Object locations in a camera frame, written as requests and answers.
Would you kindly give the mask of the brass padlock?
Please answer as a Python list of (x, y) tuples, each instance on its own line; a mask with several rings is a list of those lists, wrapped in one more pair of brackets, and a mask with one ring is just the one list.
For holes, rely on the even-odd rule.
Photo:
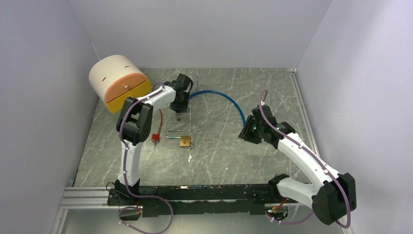
[(191, 136), (173, 136), (172, 133), (180, 133), (181, 130), (168, 130), (165, 132), (166, 139), (180, 140), (180, 147), (190, 147), (193, 144)]

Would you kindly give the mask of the silver keys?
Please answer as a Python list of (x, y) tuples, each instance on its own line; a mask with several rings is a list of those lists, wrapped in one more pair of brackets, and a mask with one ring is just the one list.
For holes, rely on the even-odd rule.
[(190, 140), (190, 145), (189, 145), (189, 148), (188, 148), (188, 152), (190, 152), (191, 149), (194, 147), (194, 142), (195, 142), (195, 139)]

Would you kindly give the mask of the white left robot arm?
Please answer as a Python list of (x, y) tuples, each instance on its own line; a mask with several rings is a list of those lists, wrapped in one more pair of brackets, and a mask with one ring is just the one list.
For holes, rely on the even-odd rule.
[(143, 143), (151, 133), (153, 113), (167, 105), (176, 113), (188, 109), (193, 80), (179, 74), (176, 80), (156, 84), (143, 97), (126, 98), (116, 130), (122, 146), (121, 169), (114, 183), (120, 198), (128, 205), (139, 200), (139, 162)]

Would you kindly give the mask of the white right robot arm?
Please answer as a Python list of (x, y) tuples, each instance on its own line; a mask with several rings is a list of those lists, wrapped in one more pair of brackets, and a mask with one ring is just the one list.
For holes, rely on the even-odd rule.
[(273, 202), (290, 198), (312, 209), (323, 224), (331, 225), (342, 217), (351, 219), (357, 207), (356, 182), (349, 173), (342, 174), (320, 159), (287, 122), (277, 122), (270, 107), (252, 109), (240, 132), (240, 139), (260, 144), (262, 141), (289, 157), (307, 176), (309, 183), (282, 174), (269, 184), (268, 197)]

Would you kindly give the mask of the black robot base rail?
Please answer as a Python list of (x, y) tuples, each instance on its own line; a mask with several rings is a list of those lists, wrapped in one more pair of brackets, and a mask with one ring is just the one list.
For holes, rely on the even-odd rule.
[(262, 215), (273, 207), (293, 203), (270, 184), (136, 186), (136, 196), (124, 186), (109, 189), (108, 206), (140, 207), (143, 217), (248, 213)]

